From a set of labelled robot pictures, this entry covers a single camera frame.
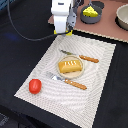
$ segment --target red tomato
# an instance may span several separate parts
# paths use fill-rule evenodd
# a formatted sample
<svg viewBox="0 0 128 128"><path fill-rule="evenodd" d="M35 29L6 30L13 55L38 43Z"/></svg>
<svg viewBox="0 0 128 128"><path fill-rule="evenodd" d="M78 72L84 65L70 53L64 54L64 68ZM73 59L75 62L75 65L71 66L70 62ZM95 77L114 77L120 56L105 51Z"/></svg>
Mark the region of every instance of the red tomato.
<svg viewBox="0 0 128 128"><path fill-rule="evenodd" d="M40 80L38 79L32 79L30 82L29 82L29 91L32 93L32 94L37 94L40 92L42 88L42 83Z"/></svg>

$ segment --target butter knife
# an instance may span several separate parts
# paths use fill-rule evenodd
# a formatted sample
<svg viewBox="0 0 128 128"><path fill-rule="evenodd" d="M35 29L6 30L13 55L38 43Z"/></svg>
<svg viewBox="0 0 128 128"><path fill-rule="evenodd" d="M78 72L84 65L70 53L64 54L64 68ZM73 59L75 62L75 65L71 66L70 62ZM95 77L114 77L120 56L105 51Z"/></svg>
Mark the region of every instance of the butter knife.
<svg viewBox="0 0 128 128"><path fill-rule="evenodd" d="M65 79L65 78L58 77L58 76L54 75L51 72L46 72L46 76L49 77L49 78L51 78L51 79L53 79L53 80L61 80L61 81L64 81L67 84L73 85L73 86L75 86L77 88L80 88L80 89L83 89L83 90L87 89L87 87L85 85L82 85L82 84L73 82L73 81L68 80L68 79Z"/></svg>
<svg viewBox="0 0 128 128"><path fill-rule="evenodd" d="M77 54L74 54L74 53L71 53L71 52L67 52L67 51L64 51L64 50L60 50L61 52L67 54L67 55L77 55ZM94 58L90 58L90 57L87 57L87 56L83 56L83 55L78 55L81 59L83 60L87 60L87 61L91 61L91 62L94 62L94 63L98 63L99 60L98 59L94 59Z"/></svg>

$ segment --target table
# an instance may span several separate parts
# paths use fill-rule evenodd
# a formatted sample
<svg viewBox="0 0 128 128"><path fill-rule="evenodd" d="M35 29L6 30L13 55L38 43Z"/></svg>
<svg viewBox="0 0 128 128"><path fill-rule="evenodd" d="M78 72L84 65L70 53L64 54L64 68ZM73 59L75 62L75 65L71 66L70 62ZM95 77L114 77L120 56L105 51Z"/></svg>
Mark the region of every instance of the table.
<svg viewBox="0 0 128 128"><path fill-rule="evenodd" d="M20 1L11 9L18 31L28 38L53 34L54 26L47 23L51 16L51 6L51 0ZM93 128L128 127L128 44L77 31L73 34L117 45ZM0 14L0 105L33 117L53 128L79 128L14 97L54 39L55 37L38 42L27 41L12 28L7 13Z"/></svg>

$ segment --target fork handle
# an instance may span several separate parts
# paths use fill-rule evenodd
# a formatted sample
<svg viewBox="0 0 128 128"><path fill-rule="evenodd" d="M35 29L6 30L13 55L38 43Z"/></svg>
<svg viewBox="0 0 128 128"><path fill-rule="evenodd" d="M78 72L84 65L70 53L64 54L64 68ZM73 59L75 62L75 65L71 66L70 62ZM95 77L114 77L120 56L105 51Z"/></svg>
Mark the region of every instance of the fork handle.
<svg viewBox="0 0 128 128"><path fill-rule="evenodd" d="M83 90L87 89L87 87L86 87L85 85L82 85L82 84L73 82L73 81L68 80L68 79L65 79L64 82L67 83L67 84L73 85L73 86L75 86L75 87L77 87L77 88L83 89Z"/></svg>
<svg viewBox="0 0 128 128"><path fill-rule="evenodd" d="M91 61L91 62L94 62L94 63L98 63L99 62L98 59L90 58L90 57L87 57L87 56L79 55L79 57L81 59L83 59L83 60L88 60L88 61Z"/></svg>

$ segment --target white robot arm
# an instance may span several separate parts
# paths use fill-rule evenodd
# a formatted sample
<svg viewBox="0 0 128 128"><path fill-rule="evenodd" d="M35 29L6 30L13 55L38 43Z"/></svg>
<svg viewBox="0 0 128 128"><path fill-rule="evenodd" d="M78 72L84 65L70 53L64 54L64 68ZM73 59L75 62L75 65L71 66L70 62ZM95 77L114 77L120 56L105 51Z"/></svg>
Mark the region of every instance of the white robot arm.
<svg viewBox="0 0 128 128"><path fill-rule="evenodd" d="M65 33L67 30L73 29L79 3L75 0L52 0L51 12L56 33Z"/></svg>

